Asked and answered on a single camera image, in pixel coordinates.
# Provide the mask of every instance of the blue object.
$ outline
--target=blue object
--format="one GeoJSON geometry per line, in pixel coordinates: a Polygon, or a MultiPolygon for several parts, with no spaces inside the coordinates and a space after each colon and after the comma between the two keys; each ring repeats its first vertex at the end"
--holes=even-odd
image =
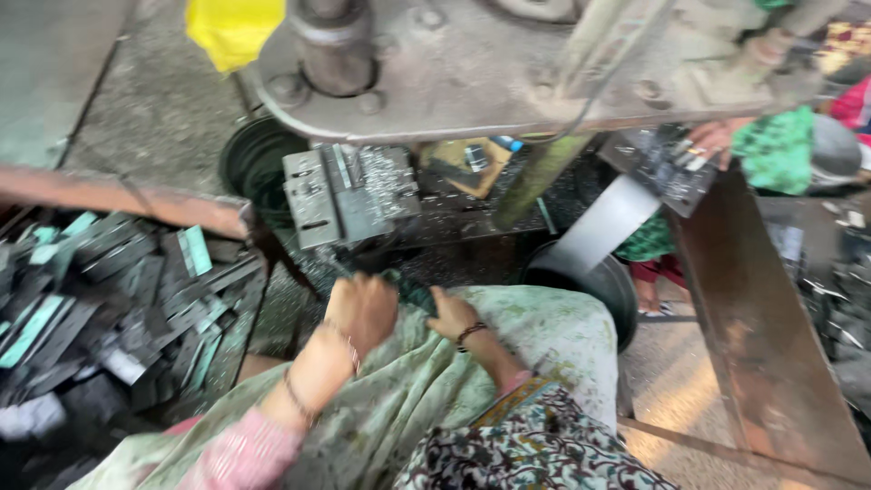
{"type": "Polygon", "coordinates": [[[523,146],[522,141],[515,140],[510,136],[491,136],[490,141],[512,152],[516,152],[523,146]]]}

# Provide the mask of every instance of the metal bucket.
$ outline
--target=metal bucket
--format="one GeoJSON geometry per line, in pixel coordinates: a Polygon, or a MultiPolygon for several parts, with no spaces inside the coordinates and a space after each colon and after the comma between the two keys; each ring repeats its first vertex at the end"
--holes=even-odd
{"type": "Polygon", "coordinates": [[[275,118],[259,118],[245,124],[227,141],[218,172],[226,189],[251,200],[270,228],[293,229],[281,159],[307,151],[308,140],[291,133],[275,118]]]}
{"type": "Polygon", "coordinates": [[[629,347],[638,327],[638,297],[632,279],[623,264],[608,255],[592,271],[563,269],[554,262],[543,260],[556,241],[535,249],[523,266],[520,283],[548,288],[567,289],[586,293],[604,303],[614,318],[617,330],[617,352],[629,347]]]}

